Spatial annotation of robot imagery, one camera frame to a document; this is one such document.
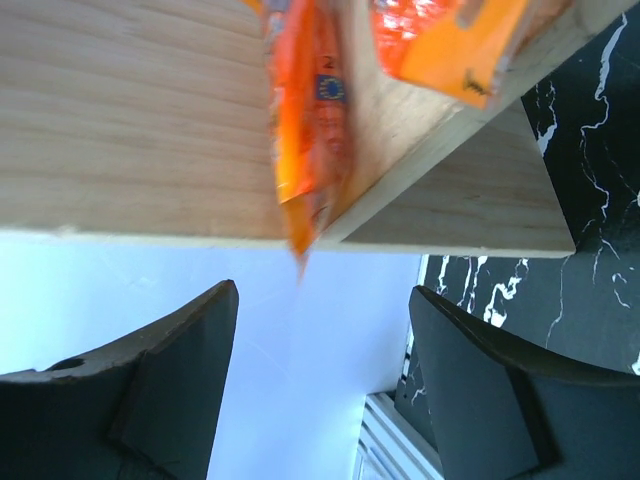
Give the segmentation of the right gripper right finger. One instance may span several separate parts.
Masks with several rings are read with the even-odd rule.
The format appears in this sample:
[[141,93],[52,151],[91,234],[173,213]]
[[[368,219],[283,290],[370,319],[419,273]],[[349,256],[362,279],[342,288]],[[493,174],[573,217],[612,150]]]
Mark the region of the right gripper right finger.
[[638,478],[638,376],[556,354],[424,286],[409,310],[445,478]]

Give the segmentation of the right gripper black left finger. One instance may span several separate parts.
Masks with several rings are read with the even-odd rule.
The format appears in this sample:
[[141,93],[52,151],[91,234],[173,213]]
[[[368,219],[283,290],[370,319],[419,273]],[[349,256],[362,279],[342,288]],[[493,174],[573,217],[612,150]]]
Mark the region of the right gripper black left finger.
[[225,280],[99,348],[3,375],[2,477],[205,478],[237,313]]

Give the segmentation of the orange BIC razor pack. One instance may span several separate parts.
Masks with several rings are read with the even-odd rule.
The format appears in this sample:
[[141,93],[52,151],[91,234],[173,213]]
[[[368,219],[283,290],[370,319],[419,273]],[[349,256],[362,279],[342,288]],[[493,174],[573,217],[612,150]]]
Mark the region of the orange BIC razor pack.
[[353,170],[337,12],[330,1],[250,1],[269,83],[270,158],[299,273]]
[[511,61],[570,1],[371,1],[382,70],[477,109],[498,95]]

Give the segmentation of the wooden two-tier shelf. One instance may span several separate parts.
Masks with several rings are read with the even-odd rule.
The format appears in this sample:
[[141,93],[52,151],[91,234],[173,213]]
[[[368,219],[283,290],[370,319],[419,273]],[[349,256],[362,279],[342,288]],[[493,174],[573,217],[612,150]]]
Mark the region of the wooden two-tier shelf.
[[[355,168],[323,249],[573,253],[521,97],[631,8],[578,1],[479,111],[382,73],[337,3]],[[237,1],[5,1],[1,228],[280,247],[258,19]]]

